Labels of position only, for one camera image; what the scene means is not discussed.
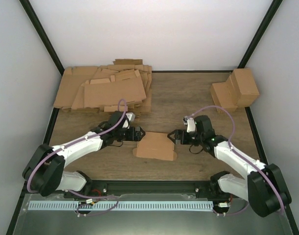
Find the brown cardboard box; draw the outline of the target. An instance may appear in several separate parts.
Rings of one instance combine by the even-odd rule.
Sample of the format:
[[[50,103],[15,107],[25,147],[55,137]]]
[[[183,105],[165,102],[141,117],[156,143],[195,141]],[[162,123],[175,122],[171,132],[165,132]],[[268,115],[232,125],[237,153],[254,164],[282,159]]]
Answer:
[[[162,161],[175,161],[177,153],[174,143],[166,133],[146,132],[145,136],[133,149],[133,155],[138,158],[157,159]]]

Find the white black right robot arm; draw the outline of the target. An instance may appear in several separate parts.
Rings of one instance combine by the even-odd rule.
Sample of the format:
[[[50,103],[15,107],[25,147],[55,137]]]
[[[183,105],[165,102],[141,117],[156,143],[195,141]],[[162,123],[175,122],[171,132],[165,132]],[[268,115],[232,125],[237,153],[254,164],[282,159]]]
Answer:
[[[202,151],[225,162],[241,175],[238,178],[227,171],[213,175],[210,179],[213,196],[230,193],[242,198],[261,217],[291,204],[291,194],[277,165],[264,164],[237,149],[227,138],[215,133],[206,115],[185,118],[184,124],[186,129],[176,129],[167,135],[174,144],[201,146]]]

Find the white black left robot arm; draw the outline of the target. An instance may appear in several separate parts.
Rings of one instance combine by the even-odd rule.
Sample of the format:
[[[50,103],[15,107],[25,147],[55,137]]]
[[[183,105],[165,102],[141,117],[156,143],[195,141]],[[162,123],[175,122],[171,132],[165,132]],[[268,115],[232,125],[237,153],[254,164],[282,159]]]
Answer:
[[[56,146],[40,145],[23,171],[28,192],[49,196],[63,190],[87,199],[92,194],[92,180],[82,171],[68,172],[65,168],[115,141],[139,142],[145,131],[131,125],[134,119],[134,113],[115,111],[107,121],[75,140]]]

